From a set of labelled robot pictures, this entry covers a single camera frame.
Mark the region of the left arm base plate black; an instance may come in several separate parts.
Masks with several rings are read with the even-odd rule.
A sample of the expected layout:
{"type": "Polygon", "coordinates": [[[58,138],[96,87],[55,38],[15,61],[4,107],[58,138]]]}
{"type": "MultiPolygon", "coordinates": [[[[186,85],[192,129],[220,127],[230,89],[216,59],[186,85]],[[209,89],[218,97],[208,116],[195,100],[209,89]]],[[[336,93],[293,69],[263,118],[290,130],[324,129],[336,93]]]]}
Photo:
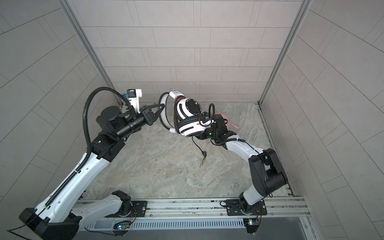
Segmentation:
{"type": "Polygon", "coordinates": [[[117,213],[108,215],[106,218],[144,217],[147,205],[147,201],[131,201],[128,205],[121,207],[117,213]]]}

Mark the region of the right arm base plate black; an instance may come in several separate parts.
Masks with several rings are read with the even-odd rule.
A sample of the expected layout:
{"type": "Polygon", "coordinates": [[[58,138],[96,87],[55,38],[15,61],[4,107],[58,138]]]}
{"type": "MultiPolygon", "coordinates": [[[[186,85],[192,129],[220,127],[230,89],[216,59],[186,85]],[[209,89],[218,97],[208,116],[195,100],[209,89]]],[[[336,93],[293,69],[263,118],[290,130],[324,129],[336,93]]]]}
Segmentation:
{"type": "Polygon", "coordinates": [[[266,216],[268,214],[263,200],[249,206],[243,200],[228,199],[221,201],[220,205],[227,210],[228,216],[266,216]]]}

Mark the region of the pink headphones with cable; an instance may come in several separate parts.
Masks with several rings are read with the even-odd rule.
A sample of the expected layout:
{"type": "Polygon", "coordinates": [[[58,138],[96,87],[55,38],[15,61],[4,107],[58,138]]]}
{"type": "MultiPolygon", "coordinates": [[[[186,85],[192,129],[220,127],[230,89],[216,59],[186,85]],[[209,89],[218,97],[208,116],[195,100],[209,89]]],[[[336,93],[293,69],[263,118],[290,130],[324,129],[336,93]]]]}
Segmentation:
{"type": "Polygon", "coordinates": [[[223,117],[224,119],[224,122],[225,122],[225,126],[227,127],[227,129],[231,129],[231,128],[235,128],[235,129],[238,129],[239,127],[236,126],[235,124],[231,123],[230,120],[227,118],[226,115],[224,115],[223,113],[221,112],[215,112],[216,116],[220,115],[221,117],[223,117]]]}

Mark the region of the white black headphones with cable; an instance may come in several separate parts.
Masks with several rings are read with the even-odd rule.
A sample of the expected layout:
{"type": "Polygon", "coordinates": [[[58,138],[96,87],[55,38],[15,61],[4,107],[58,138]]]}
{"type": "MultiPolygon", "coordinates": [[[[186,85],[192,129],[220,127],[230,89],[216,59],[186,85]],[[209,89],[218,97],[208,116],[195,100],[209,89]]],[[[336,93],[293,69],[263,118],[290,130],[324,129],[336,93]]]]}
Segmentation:
{"type": "Polygon", "coordinates": [[[185,95],[179,91],[172,90],[163,93],[159,99],[159,104],[166,105],[169,97],[175,100],[174,123],[171,124],[168,120],[166,110],[162,111],[160,120],[163,127],[171,133],[193,138],[194,136],[204,133],[213,123],[210,118],[205,117],[201,105],[196,100],[185,97],[185,95]]]}

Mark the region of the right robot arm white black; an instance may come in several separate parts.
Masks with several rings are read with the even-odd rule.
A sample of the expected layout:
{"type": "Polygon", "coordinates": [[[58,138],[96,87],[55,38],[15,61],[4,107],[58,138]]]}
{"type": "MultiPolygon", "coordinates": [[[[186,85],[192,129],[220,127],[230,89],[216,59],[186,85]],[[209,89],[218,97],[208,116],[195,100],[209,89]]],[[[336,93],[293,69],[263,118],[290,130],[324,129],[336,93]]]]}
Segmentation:
{"type": "Polygon", "coordinates": [[[267,196],[288,183],[287,175],[277,156],[277,153],[269,148],[258,149],[246,140],[241,139],[235,132],[229,131],[226,120],[222,115],[216,113],[215,105],[210,104],[207,113],[203,113],[212,123],[200,135],[198,139],[209,139],[217,147],[229,150],[246,162],[250,167],[252,185],[239,196],[238,208],[243,214],[261,215],[263,200],[267,196]]]}

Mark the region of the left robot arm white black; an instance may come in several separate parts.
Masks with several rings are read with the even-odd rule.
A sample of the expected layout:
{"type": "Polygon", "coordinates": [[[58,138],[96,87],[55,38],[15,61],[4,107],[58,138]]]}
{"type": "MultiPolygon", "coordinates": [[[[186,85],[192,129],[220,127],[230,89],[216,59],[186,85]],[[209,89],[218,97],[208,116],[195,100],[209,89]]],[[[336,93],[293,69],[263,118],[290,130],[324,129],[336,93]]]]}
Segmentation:
{"type": "Polygon", "coordinates": [[[43,240],[71,240],[79,230],[97,220],[110,216],[134,217],[137,213],[131,197],[123,191],[115,191],[108,197],[85,208],[74,205],[94,178],[118,155],[128,137],[152,125],[162,114],[165,104],[135,109],[139,96],[122,95],[114,89],[100,87],[91,92],[83,110],[83,131],[87,151],[62,183],[35,208],[26,208],[19,219],[43,240]],[[115,94],[127,106],[122,113],[117,106],[105,108],[97,123],[102,131],[92,141],[89,133],[88,114],[93,98],[101,91],[115,94]]]}

